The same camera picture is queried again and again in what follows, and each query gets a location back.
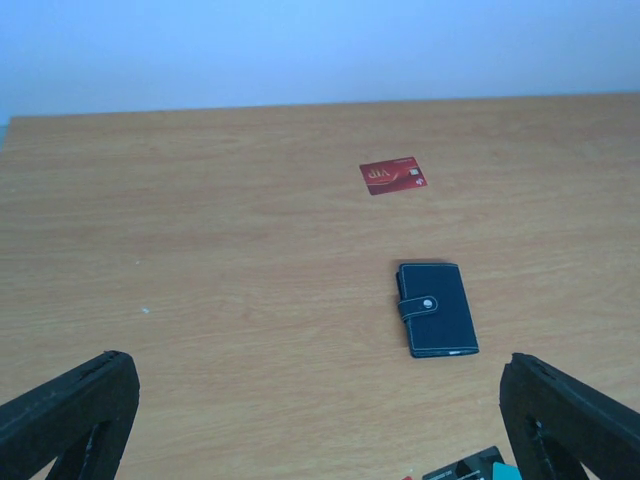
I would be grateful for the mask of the blue leather card holder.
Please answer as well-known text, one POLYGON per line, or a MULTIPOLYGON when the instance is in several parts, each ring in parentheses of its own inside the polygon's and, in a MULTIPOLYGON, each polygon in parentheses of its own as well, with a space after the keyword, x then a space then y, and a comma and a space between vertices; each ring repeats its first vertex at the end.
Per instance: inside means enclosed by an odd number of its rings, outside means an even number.
POLYGON ((408 349, 416 359, 479 352, 459 266, 446 262, 409 262, 398 266, 397 309, 408 349))

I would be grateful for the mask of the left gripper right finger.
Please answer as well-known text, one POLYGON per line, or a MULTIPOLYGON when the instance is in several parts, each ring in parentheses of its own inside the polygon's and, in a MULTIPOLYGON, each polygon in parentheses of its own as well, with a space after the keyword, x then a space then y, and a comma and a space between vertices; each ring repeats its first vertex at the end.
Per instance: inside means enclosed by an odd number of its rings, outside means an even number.
POLYGON ((523 479, 639 477, 639 413, 537 357, 512 355, 499 404, 523 479))

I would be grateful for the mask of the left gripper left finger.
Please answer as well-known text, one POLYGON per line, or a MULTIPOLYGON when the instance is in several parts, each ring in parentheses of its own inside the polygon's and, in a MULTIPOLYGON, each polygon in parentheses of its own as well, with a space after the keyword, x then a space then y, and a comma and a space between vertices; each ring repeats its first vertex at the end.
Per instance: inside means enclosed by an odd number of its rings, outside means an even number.
POLYGON ((133 358, 106 351, 1 406, 1 477, 113 479, 139 406, 133 358))

